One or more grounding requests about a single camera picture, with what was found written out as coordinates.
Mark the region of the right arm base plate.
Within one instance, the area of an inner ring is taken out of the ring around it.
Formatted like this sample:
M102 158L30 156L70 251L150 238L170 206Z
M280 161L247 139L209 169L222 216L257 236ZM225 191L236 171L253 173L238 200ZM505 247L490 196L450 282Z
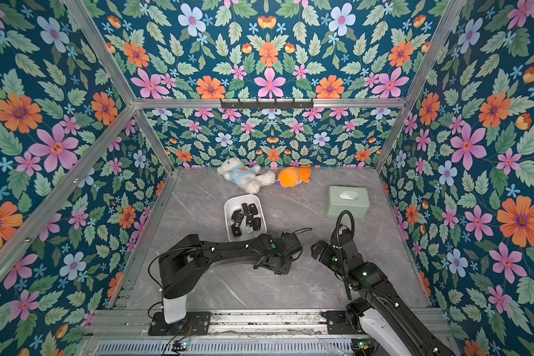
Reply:
M325 311L320 313L325 319L330 335L373 335L386 330L389 325L375 309L358 311Z

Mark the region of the black key pair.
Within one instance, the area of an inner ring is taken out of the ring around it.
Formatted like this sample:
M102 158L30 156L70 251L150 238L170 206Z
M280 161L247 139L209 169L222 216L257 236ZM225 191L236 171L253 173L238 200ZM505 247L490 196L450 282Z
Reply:
M263 225L263 221L260 217L255 217L253 219L253 230L260 231Z
M231 233L232 233L233 237L235 237L235 238L238 238L238 237L242 236L240 228L238 226L236 226L236 225L232 225L231 226Z

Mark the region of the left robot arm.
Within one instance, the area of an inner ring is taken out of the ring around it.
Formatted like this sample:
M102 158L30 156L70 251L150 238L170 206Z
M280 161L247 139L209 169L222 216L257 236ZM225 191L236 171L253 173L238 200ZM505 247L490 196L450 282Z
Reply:
M255 269L286 275L302 253L295 233L284 232L280 237L259 234L250 240L227 243L204 241L198 234L190 234L157 258L164 322L172 325L186 318L187 295L209 269L251 264Z

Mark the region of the black chrome key lowest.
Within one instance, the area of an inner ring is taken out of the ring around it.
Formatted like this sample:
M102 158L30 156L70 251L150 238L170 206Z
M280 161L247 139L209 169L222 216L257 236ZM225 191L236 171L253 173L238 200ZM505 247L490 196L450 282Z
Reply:
M239 214L237 215L237 217L236 217L236 219L234 221L234 226L236 228L239 228L241 226L241 223L243 222L245 217L246 217L246 215L243 212L239 212Z

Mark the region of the black shield-shaped car key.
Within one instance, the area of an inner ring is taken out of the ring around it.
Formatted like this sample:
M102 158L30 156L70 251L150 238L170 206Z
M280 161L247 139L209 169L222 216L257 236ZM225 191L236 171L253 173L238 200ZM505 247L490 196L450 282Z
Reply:
M234 211L233 214L231 215L231 220L235 222L236 219L239 217L240 213L241 213L240 209L237 209L236 211Z

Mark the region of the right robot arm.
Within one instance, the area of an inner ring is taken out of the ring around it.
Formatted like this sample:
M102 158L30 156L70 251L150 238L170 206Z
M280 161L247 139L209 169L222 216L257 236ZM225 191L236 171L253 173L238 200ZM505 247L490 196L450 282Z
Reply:
M389 355L454 355L402 301L384 272L358 252L350 230L320 240L311 256L359 293L346 308L349 328L378 341Z

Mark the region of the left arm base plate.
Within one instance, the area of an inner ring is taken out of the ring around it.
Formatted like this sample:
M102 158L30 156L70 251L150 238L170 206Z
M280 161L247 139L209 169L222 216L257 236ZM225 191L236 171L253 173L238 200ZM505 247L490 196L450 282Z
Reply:
M212 313L210 312L191 312L189 311L184 319L174 323L167 323L164 319L163 312L156 312L152 317L148 330L149 336L184 336L190 334L207 335L211 322Z

